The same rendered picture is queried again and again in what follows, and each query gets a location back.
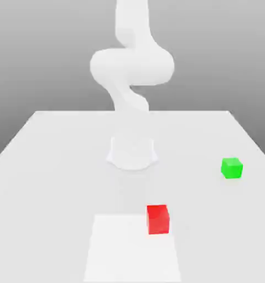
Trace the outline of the small red cube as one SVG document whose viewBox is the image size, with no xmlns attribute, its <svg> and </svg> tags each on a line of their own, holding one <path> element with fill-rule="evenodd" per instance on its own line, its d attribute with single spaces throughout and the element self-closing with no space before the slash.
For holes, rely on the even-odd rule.
<svg viewBox="0 0 265 283">
<path fill-rule="evenodd" d="M 167 205 L 147 206 L 148 234 L 168 234 L 170 228 L 170 215 Z"/>
</svg>

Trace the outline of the small green cube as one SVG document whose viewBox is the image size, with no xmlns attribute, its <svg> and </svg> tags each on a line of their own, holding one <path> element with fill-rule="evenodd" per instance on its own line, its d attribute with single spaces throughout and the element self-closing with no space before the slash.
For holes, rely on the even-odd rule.
<svg viewBox="0 0 265 283">
<path fill-rule="evenodd" d="M 226 179 L 239 179 L 242 176 L 243 163 L 238 158 L 223 158 L 221 173 Z"/>
</svg>

